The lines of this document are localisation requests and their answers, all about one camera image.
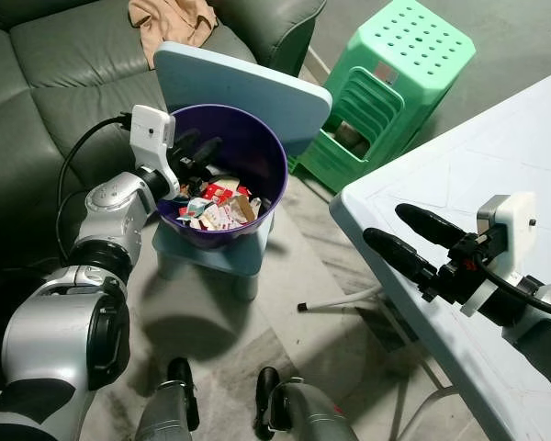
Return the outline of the small light blue chair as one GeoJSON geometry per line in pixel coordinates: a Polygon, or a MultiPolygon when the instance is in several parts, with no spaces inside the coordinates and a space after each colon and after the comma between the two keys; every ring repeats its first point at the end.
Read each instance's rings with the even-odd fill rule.
{"type": "MultiPolygon", "coordinates": [[[[171,41],[158,48],[154,63],[163,101],[171,113],[200,104],[245,110],[266,123],[283,144],[288,176],[289,159],[305,151],[329,117],[332,97],[325,88],[257,63],[171,41]]],[[[257,221],[267,201],[251,194],[262,205],[257,221]]],[[[155,233],[153,247],[162,258],[164,276],[174,276],[183,262],[219,270],[235,276],[233,291],[238,298],[251,301],[257,297],[258,273],[273,222],[275,209],[258,232],[217,249],[192,246],[162,225],[155,233]]]]}

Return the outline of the robot right leg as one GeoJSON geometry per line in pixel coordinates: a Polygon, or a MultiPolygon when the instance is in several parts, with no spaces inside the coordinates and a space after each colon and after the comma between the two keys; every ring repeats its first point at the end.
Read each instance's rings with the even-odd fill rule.
{"type": "Polygon", "coordinates": [[[296,441],[359,441],[342,409],[302,377],[281,379],[275,367],[259,370],[252,432],[271,441],[287,432],[296,441]]]}

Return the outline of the green plastic stool stack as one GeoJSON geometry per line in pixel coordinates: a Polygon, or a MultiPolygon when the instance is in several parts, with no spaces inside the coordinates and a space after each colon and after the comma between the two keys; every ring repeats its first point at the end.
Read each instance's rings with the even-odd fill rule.
{"type": "Polygon", "coordinates": [[[331,112],[294,155],[333,192],[392,163],[476,54],[472,39],[417,0],[390,0],[348,40],[323,88],[331,112]]]}

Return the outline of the grey-green leather sofa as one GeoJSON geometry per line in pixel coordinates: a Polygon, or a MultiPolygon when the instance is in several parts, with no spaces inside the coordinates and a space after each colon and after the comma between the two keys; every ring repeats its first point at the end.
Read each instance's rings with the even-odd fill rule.
{"type": "Polygon", "coordinates": [[[133,164],[128,134],[99,121],[161,107],[129,0],[0,0],[0,268],[56,259],[59,195],[133,164]]]}

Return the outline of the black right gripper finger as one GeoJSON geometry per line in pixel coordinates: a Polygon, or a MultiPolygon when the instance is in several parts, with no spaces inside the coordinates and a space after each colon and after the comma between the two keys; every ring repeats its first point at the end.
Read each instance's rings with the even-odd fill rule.
{"type": "Polygon", "coordinates": [[[382,260],[388,262],[390,267],[398,270],[410,281],[432,281],[436,277],[435,267],[422,259],[413,247],[398,236],[377,228],[366,228],[364,241],[382,257],[382,260]]]}
{"type": "Polygon", "coordinates": [[[411,203],[399,203],[396,206],[396,214],[402,222],[405,222],[423,239],[443,248],[449,249],[455,246],[467,235],[467,232],[447,219],[439,217],[434,211],[422,209],[422,207],[411,205],[411,203]]]}

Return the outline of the robot leg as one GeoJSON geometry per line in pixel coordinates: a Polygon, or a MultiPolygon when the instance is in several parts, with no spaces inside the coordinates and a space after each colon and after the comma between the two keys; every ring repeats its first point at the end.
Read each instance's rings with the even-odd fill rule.
{"type": "Polygon", "coordinates": [[[190,364],[187,358],[174,358],[167,366],[165,381],[147,400],[133,441],[193,441],[199,424],[190,364]]]}
{"type": "Polygon", "coordinates": [[[302,377],[281,379],[275,367],[259,370],[252,432],[271,441],[287,432],[296,441],[359,441],[342,409],[302,377]]]}

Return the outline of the crumpled beige cloth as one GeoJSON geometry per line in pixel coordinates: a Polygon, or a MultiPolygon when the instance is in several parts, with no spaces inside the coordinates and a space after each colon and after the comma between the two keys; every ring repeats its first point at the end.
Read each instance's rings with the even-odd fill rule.
{"type": "Polygon", "coordinates": [[[129,22],[140,30],[147,66],[163,42],[201,47],[219,25],[208,0],[129,0],[129,22]]]}

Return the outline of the red and white carton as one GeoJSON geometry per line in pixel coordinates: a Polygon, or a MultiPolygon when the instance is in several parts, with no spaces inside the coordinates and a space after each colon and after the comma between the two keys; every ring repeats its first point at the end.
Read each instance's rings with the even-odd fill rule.
{"type": "Polygon", "coordinates": [[[238,184],[238,182],[220,180],[205,185],[201,189],[200,197],[222,206],[229,202],[231,198],[236,198],[239,195],[249,200],[251,197],[250,189],[238,184]]]}

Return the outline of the crumpled white paper wrapper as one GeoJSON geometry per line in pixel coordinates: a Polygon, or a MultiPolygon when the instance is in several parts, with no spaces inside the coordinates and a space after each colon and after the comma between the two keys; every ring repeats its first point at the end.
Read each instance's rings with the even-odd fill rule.
{"type": "Polygon", "coordinates": [[[196,217],[198,228],[203,231],[239,230],[254,222],[255,217],[247,218],[247,213],[237,205],[208,205],[196,217]]]}

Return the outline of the white plastic folding table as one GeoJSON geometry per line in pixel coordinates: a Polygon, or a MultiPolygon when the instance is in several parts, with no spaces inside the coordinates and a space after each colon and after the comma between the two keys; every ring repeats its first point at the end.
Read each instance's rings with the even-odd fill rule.
{"type": "Polygon", "coordinates": [[[446,251],[397,217],[399,203],[472,231],[478,209],[493,195],[523,192],[535,193],[537,235],[516,267],[551,285],[551,76],[359,177],[332,198],[330,212],[486,436],[551,441],[551,382],[503,339],[499,326],[444,300],[423,300],[361,236],[369,227],[390,232],[440,265],[446,251]]]}

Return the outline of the robot left leg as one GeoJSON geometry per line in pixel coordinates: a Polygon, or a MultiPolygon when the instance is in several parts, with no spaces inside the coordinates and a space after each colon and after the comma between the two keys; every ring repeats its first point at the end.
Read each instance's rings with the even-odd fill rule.
{"type": "Polygon", "coordinates": [[[187,358],[174,358],[167,366],[165,381],[147,400],[133,441],[193,441],[199,424],[190,364],[187,358]]]}

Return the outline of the purple plastic rubbish bin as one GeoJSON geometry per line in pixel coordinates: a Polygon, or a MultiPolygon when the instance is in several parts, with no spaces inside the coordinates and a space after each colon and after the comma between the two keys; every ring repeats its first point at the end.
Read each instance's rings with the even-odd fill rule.
{"type": "Polygon", "coordinates": [[[157,206],[161,224],[182,236],[192,246],[208,251],[229,246],[234,241],[258,232],[287,189],[287,155],[283,144],[266,123],[235,107],[193,105],[175,110],[172,117],[175,120],[176,136],[196,129],[199,130],[200,141],[222,139],[211,164],[238,177],[252,193],[266,200],[267,205],[258,220],[238,230],[199,231],[178,221],[178,203],[161,200],[157,206]]]}

